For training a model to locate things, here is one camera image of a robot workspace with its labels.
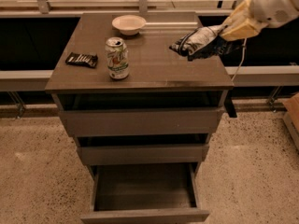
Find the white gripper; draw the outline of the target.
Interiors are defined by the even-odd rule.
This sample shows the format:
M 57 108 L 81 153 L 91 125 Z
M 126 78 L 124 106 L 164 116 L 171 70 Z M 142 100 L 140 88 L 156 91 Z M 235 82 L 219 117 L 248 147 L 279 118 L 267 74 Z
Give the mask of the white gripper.
M 223 22 L 224 29 L 220 37 L 226 41 L 235 41 L 256 36 L 268 24 L 259 21 L 251 11 L 251 1 L 244 0 Z

